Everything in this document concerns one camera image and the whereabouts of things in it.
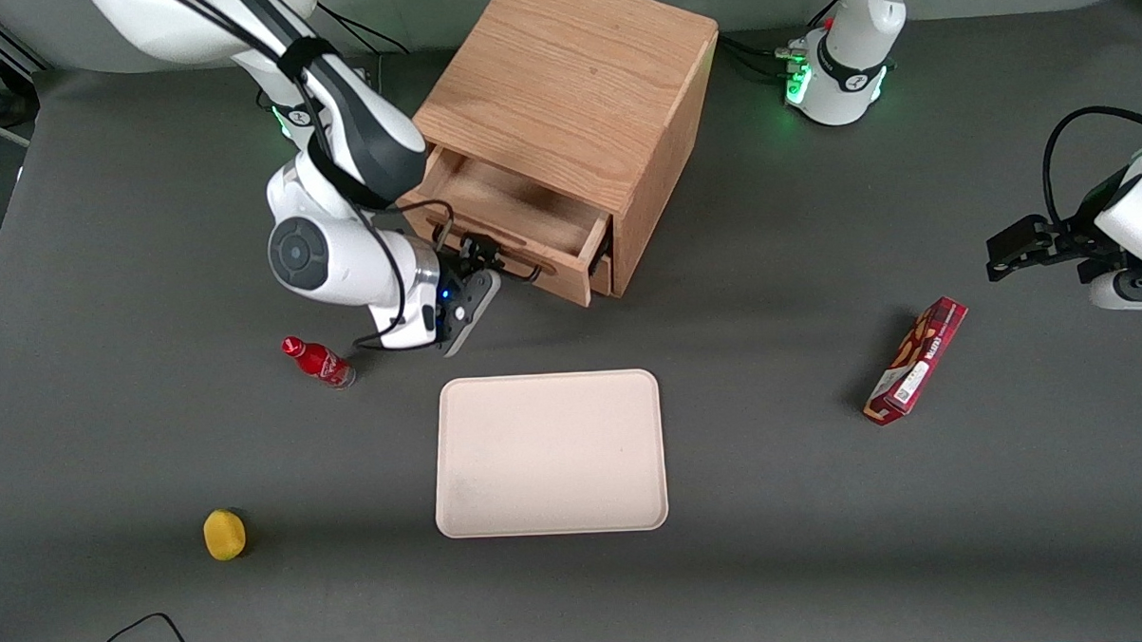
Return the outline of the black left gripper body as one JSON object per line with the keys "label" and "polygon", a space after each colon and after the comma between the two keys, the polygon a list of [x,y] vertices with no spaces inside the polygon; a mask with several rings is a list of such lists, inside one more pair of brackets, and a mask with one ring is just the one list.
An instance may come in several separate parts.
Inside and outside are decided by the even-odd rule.
{"label": "black left gripper body", "polygon": [[1107,236],[1095,224],[1097,216],[1105,211],[1113,199],[1121,196],[1124,183],[1121,174],[1110,174],[1083,198],[1070,217],[1063,218],[1057,212],[1053,182],[1048,176],[1044,177],[1044,204],[1049,214],[1051,227],[1057,231],[1047,265],[1079,260],[1077,276],[1080,276],[1081,284],[1091,284],[1102,274],[1141,267],[1141,259],[1126,251],[1112,236]]}

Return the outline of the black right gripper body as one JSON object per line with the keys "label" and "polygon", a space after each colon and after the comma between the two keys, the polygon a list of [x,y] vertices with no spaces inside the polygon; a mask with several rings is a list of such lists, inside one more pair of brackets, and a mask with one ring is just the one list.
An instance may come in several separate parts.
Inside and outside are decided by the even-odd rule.
{"label": "black right gripper body", "polygon": [[459,250],[436,252],[440,278],[433,308],[434,337],[468,337],[477,326],[482,281],[476,281],[478,260],[464,260]]}

